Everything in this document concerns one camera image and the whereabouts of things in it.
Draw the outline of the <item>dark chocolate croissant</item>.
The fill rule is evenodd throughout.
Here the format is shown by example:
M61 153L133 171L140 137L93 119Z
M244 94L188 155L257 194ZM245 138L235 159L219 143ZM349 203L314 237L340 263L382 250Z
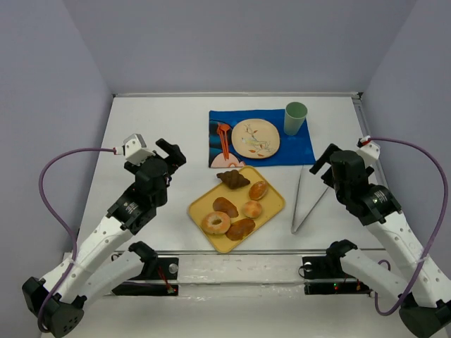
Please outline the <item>dark chocolate croissant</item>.
M231 190L246 187L250 184L250 181L244 175L240 174L238 170L218 173L216 177Z

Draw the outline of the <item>brown twisted pastry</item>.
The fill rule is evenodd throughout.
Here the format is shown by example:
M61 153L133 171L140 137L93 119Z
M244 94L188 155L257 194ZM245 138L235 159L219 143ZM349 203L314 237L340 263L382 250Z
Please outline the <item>brown twisted pastry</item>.
M255 222L252 219L241 219L232 223L225 235L231 241L240 241L252 233L255 226Z

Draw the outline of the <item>aluminium table rail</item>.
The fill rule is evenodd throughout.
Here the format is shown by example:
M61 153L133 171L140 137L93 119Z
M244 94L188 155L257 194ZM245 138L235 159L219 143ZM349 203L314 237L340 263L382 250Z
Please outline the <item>aluminium table rail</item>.
M114 98L151 97L349 97L360 99L361 92L146 92L115 93Z

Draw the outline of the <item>orange plastic fork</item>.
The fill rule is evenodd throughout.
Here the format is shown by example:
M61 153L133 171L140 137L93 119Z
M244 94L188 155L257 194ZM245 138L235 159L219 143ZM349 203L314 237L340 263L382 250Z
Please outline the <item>orange plastic fork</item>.
M230 130L230 126L223 123L218 123L217 134L220 137L221 148L223 157L225 160L229 159L229 146L228 146L228 131Z

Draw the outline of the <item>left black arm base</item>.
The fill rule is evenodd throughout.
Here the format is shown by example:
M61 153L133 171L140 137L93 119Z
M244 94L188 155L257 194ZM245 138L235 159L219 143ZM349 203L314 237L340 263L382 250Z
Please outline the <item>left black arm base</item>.
M116 296L177 296L179 258L159 256L144 242L135 242L128 252L139 258L139 274L111 290Z

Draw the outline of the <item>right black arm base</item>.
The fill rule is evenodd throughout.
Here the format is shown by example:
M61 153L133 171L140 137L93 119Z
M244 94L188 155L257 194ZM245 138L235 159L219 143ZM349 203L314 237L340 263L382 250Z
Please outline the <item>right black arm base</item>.
M306 256L298 269L304 280L304 293L313 295L364 294L371 289L363 282L342 270L340 259L348 251L357 249L351 241L344 239L333 242L323 256Z

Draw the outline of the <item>yellow plastic tray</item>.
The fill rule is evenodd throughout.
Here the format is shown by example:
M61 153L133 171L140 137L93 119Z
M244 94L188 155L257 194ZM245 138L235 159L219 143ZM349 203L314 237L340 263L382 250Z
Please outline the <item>yellow plastic tray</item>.
M237 189L220 183L188 207L187 213L213 248L226 254L245 241L285 207L285 199L252 166L238 170L249 184ZM266 193L258 201L249 197L256 183L266 183Z

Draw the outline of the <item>blue patterned placemat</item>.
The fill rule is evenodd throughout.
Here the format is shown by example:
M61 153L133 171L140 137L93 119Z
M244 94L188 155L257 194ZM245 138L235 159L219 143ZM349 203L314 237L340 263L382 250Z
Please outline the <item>blue patterned placemat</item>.
M285 110L210 111L209 167L312 165L308 123L284 133Z

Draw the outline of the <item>beige floral plate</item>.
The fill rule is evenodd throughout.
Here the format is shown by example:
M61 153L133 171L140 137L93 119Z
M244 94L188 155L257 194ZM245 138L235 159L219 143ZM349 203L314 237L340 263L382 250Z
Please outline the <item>beige floral plate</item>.
M238 155L250 159L272 157L280 148L276 126L257 118L240 121L232 129L231 141Z

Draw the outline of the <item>metal tongs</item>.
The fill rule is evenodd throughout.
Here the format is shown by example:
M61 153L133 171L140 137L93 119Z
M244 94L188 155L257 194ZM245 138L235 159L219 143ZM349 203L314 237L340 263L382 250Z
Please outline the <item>metal tongs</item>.
M329 189L320 178L310 172L310 169L310 165L303 165L299 174L295 206L292 214L292 234L299 232L310 213Z

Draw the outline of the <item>glazed oval bread roll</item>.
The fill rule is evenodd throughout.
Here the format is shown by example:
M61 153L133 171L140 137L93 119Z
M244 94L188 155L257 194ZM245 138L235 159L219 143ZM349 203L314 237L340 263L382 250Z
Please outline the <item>glazed oval bread roll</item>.
M253 201L258 201L266 196L268 192L268 183L264 180L255 182L249 189L249 198Z

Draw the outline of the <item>round cross-topped bun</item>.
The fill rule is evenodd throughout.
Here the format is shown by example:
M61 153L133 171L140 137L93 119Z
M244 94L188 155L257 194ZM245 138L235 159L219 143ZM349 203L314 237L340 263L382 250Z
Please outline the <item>round cross-topped bun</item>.
M256 219L263 211L262 205L258 201L248 201L242 207L242 212L247 218Z

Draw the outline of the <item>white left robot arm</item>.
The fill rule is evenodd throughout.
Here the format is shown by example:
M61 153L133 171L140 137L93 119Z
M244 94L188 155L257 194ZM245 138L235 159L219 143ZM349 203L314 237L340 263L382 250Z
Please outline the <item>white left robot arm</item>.
M186 163L178 145L165 139L157 140L156 145L166 152L165 158L149 150L140 134L132 134L122 146L110 149L110 153L124 156L124 168L133 174L134 181L81 244L44 193L44 176L50 166L45 165L41 171L41 199L69 234L73 250L52 271L41 278L30 277L22 285L27 308L36 316L40 332L66 336L80 323L87 307L143 270L156 266L157 253L141 241L107 262L118 247L156 216L157 208L166 204L172 176Z

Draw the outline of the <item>brown oval bread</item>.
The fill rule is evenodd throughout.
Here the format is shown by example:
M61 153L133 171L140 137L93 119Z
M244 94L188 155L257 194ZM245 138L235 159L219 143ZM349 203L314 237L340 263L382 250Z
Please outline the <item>brown oval bread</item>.
M214 211L223 212L230 218L236 218L239 216L237 207L224 197L218 197L212 204Z

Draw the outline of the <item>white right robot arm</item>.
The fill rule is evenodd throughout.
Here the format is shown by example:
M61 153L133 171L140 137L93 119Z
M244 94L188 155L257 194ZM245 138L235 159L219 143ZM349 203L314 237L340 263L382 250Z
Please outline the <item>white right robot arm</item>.
M404 326L415 337L432 337L450 324L450 278L429 255L430 244L416 238L392 192L369 182L372 165L380 156L376 140L365 137L357 150L330 144L312 166L317 174L330 167L321 179L335 191L336 199L382 244L400 276L372 261L349 240L332 243L319 266L329 273L346 274L397 301Z

